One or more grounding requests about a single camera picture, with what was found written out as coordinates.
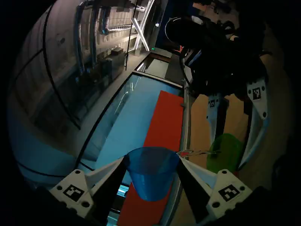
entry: wooden surface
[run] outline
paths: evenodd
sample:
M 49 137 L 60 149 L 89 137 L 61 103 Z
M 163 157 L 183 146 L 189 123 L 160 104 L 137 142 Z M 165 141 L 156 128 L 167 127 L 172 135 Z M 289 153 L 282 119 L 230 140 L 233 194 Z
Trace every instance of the wooden surface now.
M 273 56 L 265 55 L 261 57 L 269 76 L 267 91 L 269 95 L 270 124 L 258 150 L 242 170 L 239 171 L 239 179 L 251 189 L 255 189 L 258 186 L 264 186 L 267 189 L 271 188 L 273 164 L 285 153 L 287 139 L 290 133 L 293 132 L 295 121 L 291 84 L 283 70 L 283 52 L 268 27 L 265 32 L 263 48 L 273 52 Z M 205 149 L 209 147 L 208 123 L 204 119 L 207 110 L 205 107 L 206 103 L 207 97 L 199 96 L 192 106 L 191 148 Z M 240 102 L 234 101 L 232 106 L 233 108 L 231 109 L 233 110 L 240 108 Z M 236 118 L 238 112 L 232 112 L 231 109 L 228 109 L 227 112 L 225 131 L 229 131 L 226 128 L 228 127 L 238 139 L 241 139 L 245 129 L 243 124 L 238 123 L 239 120 Z M 190 160 L 202 167 L 206 166 L 206 156 L 195 156 L 191 157 Z M 185 192 L 181 195 L 180 203 L 171 223 L 171 226 L 180 225 L 196 225 Z
M 243 113 L 243 102 L 235 95 L 226 96 L 229 100 L 224 133 L 234 135 L 244 142 L 248 125 L 248 116 Z M 191 108 L 191 140 L 190 149 L 208 151 L 210 148 L 210 128 L 206 119 L 208 97 L 199 95 Z M 192 156 L 189 160 L 206 168 L 207 155 Z
M 144 147 L 165 147 L 178 151 L 181 139 L 183 98 L 161 91 L 145 138 Z M 158 224 L 169 194 L 156 202 L 141 199 L 131 183 L 117 224 L 152 226 Z

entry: metal pipe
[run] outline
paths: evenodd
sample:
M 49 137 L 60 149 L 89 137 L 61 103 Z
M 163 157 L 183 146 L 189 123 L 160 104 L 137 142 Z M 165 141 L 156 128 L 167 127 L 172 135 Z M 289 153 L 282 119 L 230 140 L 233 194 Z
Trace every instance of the metal pipe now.
M 82 56 L 82 42 L 81 42 L 81 18 L 85 8 L 85 3 L 86 2 L 82 2 L 81 4 L 79 4 L 79 6 L 76 7 L 74 30 L 73 30 L 73 35 L 74 35 L 73 42 L 74 42 L 76 63 L 78 65 L 79 72 L 81 75 L 85 71 L 84 60 Z
M 99 15 L 99 4 L 95 2 L 92 7 L 91 20 L 90 20 L 90 55 L 92 59 L 92 68 L 95 68 L 97 63 L 96 53 L 96 32 L 97 32 L 97 21 Z
M 115 27 L 108 27 L 108 25 L 106 26 L 106 30 L 108 32 L 126 31 L 126 30 L 130 30 L 130 29 L 131 29 L 131 24 L 124 24 L 124 25 L 119 25 L 119 26 L 115 26 Z
M 143 6 L 136 6 L 136 10 L 139 12 L 145 12 L 145 7 Z

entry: screw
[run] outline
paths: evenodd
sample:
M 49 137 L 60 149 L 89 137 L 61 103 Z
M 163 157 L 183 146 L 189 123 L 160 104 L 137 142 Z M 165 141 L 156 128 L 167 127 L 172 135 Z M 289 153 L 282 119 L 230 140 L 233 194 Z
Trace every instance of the screw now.
M 219 207 L 219 205 L 220 205 L 219 202 L 214 202 L 214 203 L 212 204 L 212 207 L 213 207 L 213 208 L 217 208 L 217 207 Z

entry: metal rod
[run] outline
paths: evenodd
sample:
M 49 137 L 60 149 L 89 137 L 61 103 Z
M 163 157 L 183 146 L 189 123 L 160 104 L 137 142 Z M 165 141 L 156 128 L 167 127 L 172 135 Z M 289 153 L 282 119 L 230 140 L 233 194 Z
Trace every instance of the metal rod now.
M 92 68 L 95 68 L 97 63 L 96 52 L 96 32 L 97 32 L 97 20 L 99 14 L 99 4 L 96 1 L 92 7 L 91 21 L 90 21 L 90 54 L 92 59 Z
M 51 82 L 52 88 L 54 90 L 54 93 L 57 95 L 60 104 L 62 105 L 62 107 L 65 110 L 66 114 L 69 116 L 70 121 L 73 122 L 73 124 L 80 130 L 81 127 L 73 119 L 72 115 L 70 114 L 67 107 L 65 106 L 61 96 L 59 95 L 59 92 L 58 92 L 57 88 L 55 87 L 55 84 L 54 84 L 54 81 L 53 81 L 53 78 L 52 78 L 52 75 L 51 75 L 50 67 L 49 67 L 49 64 L 48 64 L 48 58 L 47 58 L 47 53 L 46 53 L 46 28 L 47 28 L 49 15 L 50 15 L 50 12 L 51 12 L 51 9 L 52 9 L 53 6 L 54 6 L 54 4 L 52 6 L 50 6 L 50 8 L 48 10 L 48 13 L 46 15 L 46 19 L 45 19 L 45 22 L 44 22 L 44 27 L 43 27 L 43 56 L 44 56 L 45 67 L 46 67 L 47 75 L 48 75 L 49 80 Z
M 134 12 L 133 12 L 133 18 L 135 17 L 135 13 L 136 13 L 136 9 L 137 9 L 137 4 L 138 4 L 138 0 L 136 2 L 136 5 L 135 5 L 135 9 L 134 9 Z M 133 26 L 133 23 L 131 23 L 131 29 L 129 30 L 129 41 L 128 41 L 128 50 L 126 51 L 126 62 L 125 62 L 125 70 L 127 69 L 128 67 L 128 58 L 129 58 L 129 42 L 131 40 L 131 30 L 132 30 L 132 26 Z
M 74 20 L 74 50 L 75 50 L 75 57 L 76 57 L 76 62 L 79 68 L 79 72 L 82 75 L 85 71 L 85 66 L 84 66 L 84 60 L 82 57 L 82 40 L 81 40 L 81 18 L 82 18 L 82 13 L 85 8 L 85 3 L 82 2 L 76 7 L 75 11 L 75 20 Z

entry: glass panel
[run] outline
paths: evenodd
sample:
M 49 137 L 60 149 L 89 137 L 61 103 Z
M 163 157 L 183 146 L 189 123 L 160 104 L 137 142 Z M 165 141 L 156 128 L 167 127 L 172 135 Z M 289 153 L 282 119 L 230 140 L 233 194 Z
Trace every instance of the glass panel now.
M 98 169 L 142 147 L 161 90 L 180 94 L 160 81 L 131 75 L 97 125 L 82 161 L 89 160 L 89 167 Z M 130 182 L 126 173 L 123 183 Z

